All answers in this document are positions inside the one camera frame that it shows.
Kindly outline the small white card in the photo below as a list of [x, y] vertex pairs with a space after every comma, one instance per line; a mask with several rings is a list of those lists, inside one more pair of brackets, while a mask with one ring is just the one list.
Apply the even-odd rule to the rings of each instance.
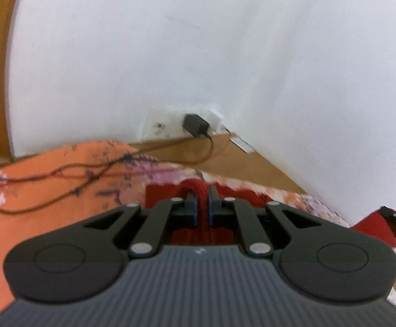
[[242, 138], [240, 138], [238, 136], [231, 137], [230, 141], [235, 146], [239, 147], [246, 154], [252, 154], [255, 152], [255, 149], [250, 144], [248, 144], [247, 142], [245, 142]]

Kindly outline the black power adapter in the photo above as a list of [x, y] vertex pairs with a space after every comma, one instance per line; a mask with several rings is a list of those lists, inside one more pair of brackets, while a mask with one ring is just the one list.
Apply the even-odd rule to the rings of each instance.
[[208, 137], [210, 124], [198, 114], [186, 114], [182, 127], [195, 138]]

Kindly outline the white wall socket strip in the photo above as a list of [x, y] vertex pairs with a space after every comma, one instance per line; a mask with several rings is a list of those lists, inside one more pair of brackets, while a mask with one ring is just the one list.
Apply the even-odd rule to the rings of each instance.
[[143, 140], [172, 140], [191, 135], [184, 130], [183, 122], [187, 114], [197, 114], [210, 124], [210, 134], [227, 132], [225, 116], [212, 109], [150, 108], [142, 131]]

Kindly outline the red knit cardigan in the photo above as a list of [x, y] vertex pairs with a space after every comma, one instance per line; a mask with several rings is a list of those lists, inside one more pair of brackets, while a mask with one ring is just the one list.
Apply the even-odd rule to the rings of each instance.
[[[292, 206], [305, 213], [312, 214], [333, 222], [342, 227], [349, 225], [337, 214], [331, 212], [322, 202], [311, 197], [310, 195], [301, 195], [297, 193], [277, 190], [272, 187], [263, 187], [252, 182], [239, 181], [235, 184], [233, 181], [214, 182], [218, 194], [222, 198], [233, 196], [244, 199], [253, 207], [263, 207], [266, 202], [276, 200], [289, 206]], [[174, 234], [172, 242], [174, 244], [210, 244], [214, 238], [220, 244], [232, 244], [233, 235], [226, 229], [210, 229], [208, 224], [208, 190], [212, 184], [201, 179], [184, 179], [179, 183], [152, 183], [145, 188], [145, 205], [153, 207], [158, 201], [170, 199], [171, 197], [180, 197], [185, 199], [189, 194], [194, 194], [197, 198], [197, 220], [200, 234], [188, 233], [185, 229], [180, 233]], [[362, 219], [356, 225], [350, 227], [351, 230], [362, 232], [374, 238], [380, 239], [388, 246], [396, 247], [396, 238], [386, 220], [374, 211]]]

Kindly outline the floral orange bedsheet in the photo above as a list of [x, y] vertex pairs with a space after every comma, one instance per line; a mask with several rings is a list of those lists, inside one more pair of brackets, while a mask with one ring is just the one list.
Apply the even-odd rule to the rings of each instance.
[[184, 179], [229, 179], [159, 162], [115, 140], [66, 146], [0, 169], [0, 326], [396, 326], [389, 297], [364, 303], [317, 300], [289, 285], [269, 260], [235, 242], [174, 244], [130, 261], [105, 291], [73, 303], [16, 298], [4, 260], [19, 243], [124, 204], [143, 209], [145, 188]]

